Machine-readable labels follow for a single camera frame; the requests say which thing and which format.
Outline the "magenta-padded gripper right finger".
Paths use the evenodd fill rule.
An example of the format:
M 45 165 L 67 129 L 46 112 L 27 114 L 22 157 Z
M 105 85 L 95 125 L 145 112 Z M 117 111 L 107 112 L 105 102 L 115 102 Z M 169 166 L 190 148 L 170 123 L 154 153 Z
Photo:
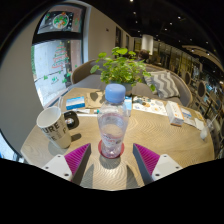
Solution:
M 136 143 L 133 144 L 133 154 L 145 185 L 182 169 L 168 154 L 158 155 Z

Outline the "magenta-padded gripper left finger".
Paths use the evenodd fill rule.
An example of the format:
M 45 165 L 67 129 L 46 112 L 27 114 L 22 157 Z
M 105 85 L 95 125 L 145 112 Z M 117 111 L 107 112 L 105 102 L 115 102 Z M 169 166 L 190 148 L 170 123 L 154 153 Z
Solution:
M 85 144 L 67 155 L 56 155 L 43 170 L 79 185 L 91 154 L 91 144 Z

